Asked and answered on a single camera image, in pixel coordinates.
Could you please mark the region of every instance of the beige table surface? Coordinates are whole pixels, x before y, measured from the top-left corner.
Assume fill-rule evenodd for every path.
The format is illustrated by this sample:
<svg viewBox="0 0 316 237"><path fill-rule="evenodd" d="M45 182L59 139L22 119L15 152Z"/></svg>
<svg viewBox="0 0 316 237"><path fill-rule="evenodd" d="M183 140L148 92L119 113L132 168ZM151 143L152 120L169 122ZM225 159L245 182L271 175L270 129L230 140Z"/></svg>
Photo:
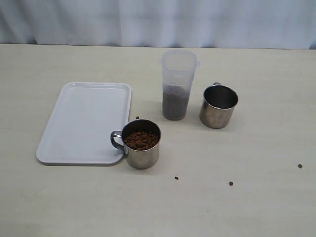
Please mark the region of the beige table surface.
<svg viewBox="0 0 316 237"><path fill-rule="evenodd" d="M0 45L0 237L316 235L316 51L192 49L201 66L177 122L161 114L165 51ZM161 128L157 164L41 165L35 151L71 81L129 84L130 119ZM215 81L239 95L222 130L198 118Z"/></svg>

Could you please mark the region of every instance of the translucent plastic cup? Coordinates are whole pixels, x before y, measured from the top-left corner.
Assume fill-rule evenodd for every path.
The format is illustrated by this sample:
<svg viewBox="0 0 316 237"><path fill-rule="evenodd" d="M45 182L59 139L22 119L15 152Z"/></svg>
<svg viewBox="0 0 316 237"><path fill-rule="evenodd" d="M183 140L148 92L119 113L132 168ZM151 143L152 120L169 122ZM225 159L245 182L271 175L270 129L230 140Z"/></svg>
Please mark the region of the translucent plastic cup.
<svg viewBox="0 0 316 237"><path fill-rule="evenodd" d="M181 120L186 116L194 74L198 61L187 50L169 50L162 64L162 114L168 120Z"/></svg>

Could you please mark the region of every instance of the dark kibble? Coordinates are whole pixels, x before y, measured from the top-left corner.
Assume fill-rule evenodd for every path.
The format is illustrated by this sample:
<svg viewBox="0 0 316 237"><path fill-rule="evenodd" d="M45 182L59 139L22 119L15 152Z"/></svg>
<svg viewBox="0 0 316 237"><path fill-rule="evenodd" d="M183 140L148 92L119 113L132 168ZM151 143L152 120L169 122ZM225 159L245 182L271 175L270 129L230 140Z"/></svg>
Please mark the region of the dark kibble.
<svg viewBox="0 0 316 237"><path fill-rule="evenodd" d="M190 92L180 86L166 86L162 94L162 113L168 120L183 119L187 112Z"/></svg>
<svg viewBox="0 0 316 237"><path fill-rule="evenodd" d="M124 143L131 149L145 151L158 143L158 136L152 132L135 131L124 139Z"/></svg>

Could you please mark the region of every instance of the stainless steel mug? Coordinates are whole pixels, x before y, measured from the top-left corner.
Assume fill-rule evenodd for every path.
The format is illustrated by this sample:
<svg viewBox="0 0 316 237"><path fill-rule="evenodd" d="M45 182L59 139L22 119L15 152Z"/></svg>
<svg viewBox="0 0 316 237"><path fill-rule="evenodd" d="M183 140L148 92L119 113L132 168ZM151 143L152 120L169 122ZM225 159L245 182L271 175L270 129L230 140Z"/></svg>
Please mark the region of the stainless steel mug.
<svg viewBox="0 0 316 237"><path fill-rule="evenodd" d="M237 103L236 92L216 82L204 91L199 118L204 125L210 128L226 127Z"/></svg>
<svg viewBox="0 0 316 237"><path fill-rule="evenodd" d="M144 151L137 151L130 147L128 147L124 140L133 132L138 130L152 132L153 134L158 136L158 143ZM117 143L114 138L121 138L123 145ZM111 133L111 143L115 148L118 148L124 151L124 156L126 158L127 163L136 168L136 169L147 169L156 164L159 157L159 142L161 139L161 131L157 124L146 120L146 119L137 119L134 120L122 129L122 131L113 131Z"/></svg>

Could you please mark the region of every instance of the white curtain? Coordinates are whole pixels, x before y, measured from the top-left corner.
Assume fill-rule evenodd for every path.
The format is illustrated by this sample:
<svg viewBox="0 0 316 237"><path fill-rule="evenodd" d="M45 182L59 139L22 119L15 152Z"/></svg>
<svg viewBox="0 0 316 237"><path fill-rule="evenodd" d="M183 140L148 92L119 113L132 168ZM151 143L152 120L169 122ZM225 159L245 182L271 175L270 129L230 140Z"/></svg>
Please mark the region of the white curtain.
<svg viewBox="0 0 316 237"><path fill-rule="evenodd" d="M0 42L313 48L316 0L0 0Z"/></svg>

